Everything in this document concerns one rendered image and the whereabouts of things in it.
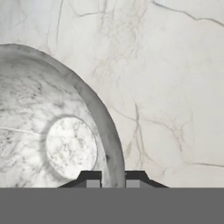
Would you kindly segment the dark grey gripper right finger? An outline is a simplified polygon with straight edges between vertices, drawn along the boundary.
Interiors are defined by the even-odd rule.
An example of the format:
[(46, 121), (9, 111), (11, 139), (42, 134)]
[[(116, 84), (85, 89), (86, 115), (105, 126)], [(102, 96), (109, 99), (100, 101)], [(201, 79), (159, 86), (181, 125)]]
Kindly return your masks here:
[(126, 171), (125, 178), (127, 188), (166, 188), (166, 185), (150, 179), (145, 171)]

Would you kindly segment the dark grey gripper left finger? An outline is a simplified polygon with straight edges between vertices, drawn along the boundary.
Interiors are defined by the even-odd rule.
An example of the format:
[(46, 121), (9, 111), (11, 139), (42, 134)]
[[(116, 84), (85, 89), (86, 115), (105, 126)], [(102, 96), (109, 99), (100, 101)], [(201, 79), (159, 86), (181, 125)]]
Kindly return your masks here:
[(101, 171), (82, 171), (77, 179), (60, 186), (60, 188), (101, 188), (101, 187), (102, 187)]

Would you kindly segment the grey marbled bowl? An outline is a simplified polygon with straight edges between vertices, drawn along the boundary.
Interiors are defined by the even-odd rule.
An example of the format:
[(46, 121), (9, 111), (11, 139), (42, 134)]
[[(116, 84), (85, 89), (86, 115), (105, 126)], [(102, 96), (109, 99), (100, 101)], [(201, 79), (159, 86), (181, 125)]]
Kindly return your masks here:
[(95, 91), (50, 55), (0, 45), (0, 187), (59, 187), (81, 172), (125, 185), (116, 126)]

